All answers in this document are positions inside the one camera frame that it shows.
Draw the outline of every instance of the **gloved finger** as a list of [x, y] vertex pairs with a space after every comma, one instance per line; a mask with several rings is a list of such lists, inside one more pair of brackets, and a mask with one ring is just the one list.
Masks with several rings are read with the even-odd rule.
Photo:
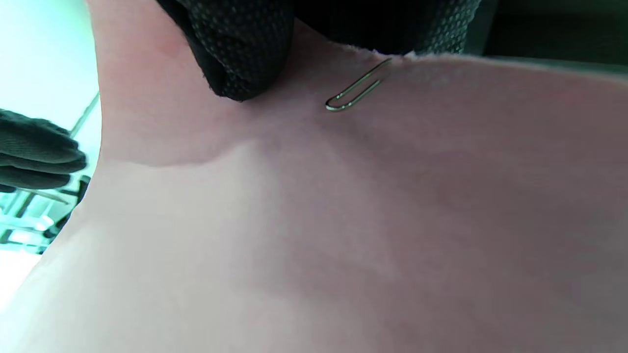
[[293, 0], [157, 0], [183, 30], [211, 89], [244, 101], [268, 90], [285, 66]]
[[51, 174], [70, 174], [75, 171], [83, 170], [87, 166], [87, 157], [84, 153], [80, 152], [79, 157], [73, 161], [66, 163], [44, 163], [0, 153], [0, 166], [14, 166], [19, 169], [41, 171]]
[[51, 124], [0, 109], [0, 152], [47, 163], [76, 160], [78, 143]]
[[17, 190], [17, 188], [0, 184], [0, 192], [12, 193], [12, 192], [15, 192], [16, 190]]
[[70, 175], [42, 173], [14, 166], [0, 166], [0, 184], [9, 187], [46, 190], [60, 188], [70, 182]]

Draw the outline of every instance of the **pink material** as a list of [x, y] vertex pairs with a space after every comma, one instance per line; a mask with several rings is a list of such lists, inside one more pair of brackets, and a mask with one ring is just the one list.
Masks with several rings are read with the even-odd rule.
[[102, 154], [2, 353], [628, 351], [628, 85], [381, 57], [297, 24], [277, 86], [208, 90], [152, 0], [92, 0]]

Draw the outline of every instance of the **textured black glove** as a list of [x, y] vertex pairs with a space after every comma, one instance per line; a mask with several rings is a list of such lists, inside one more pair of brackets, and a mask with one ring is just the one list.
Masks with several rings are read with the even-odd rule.
[[50, 121], [0, 109], [0, 192], [66, 185], [71, 173], [87, 166], [78, 147]]
[[332, 41], [386, 54], [460, 53], [480, 0], [156, 0], [181, 28], [214, 93], [267, 90], [290, 52], [294, 18]]
[[214, 93], [244, 101], [270, 87], [292, 41], [293, 0], [157, 0], [185, 34]]

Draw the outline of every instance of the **paper clip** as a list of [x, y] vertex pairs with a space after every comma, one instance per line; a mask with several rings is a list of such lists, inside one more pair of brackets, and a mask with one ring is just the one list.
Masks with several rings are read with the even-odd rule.
[[373, 76], [373, 74], [376, 73], [380, 68], [382, 68], [386, 64], [390, 63], [391, 60], [392, 60], [392, 58], [388, 58], [388, 59], [384, 60], [383, 62], [377, 64], [377, 66], [372, 68], [371, 71], [365, 73], [364, 76], [360, 77], [357, 81], [355, 81], [353, 84], [351, 84], [351, 86], [347, 87], [345, 90], [343, 90], [338, 95], [335, 95], [335, 96], [329, 98], [325, 102], [325, 107], [327, 108], [327, 110], [328, 111], [332, 111], [332, 112], [340, 112], [340, 111], [343, 111], [343, 110], [345, 110], [345, 109], [347, 109], [349, 107], [354, 106], [356, 103], [358, 103], [360, 100], [362, 100], [362, 98], [364, 98], [365, 95], [369, 94], [372, 90], [374, 90], [375, 87], [377, 87], [380, 83], [382, 83], [382, 81], [381, 80], [377, 80], [377, 81], [373, 82], [370, 86], [366, 87], [362, 92], [360, 92], [360, 94], [358, 94], [355, 98], [350, 100], [349, 103], [343, 104], [341, 106], [333, 106], [332, 105], [332, 102], [334, 100], [339, 100], [340, 98], [342, 98], [345, 95], [347, 95], [349, 92], [353, 91], [358, 85], [363, 83], [369, 77]]

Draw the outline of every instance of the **pink surface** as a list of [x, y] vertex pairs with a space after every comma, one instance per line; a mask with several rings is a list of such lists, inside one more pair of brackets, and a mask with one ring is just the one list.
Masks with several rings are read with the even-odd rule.
[[298, 24], [284, 77], [208, 90], [151, 0], [92, 0], [102, 153], [2, 353], [625, 352], [628, 85], [381, 58]]

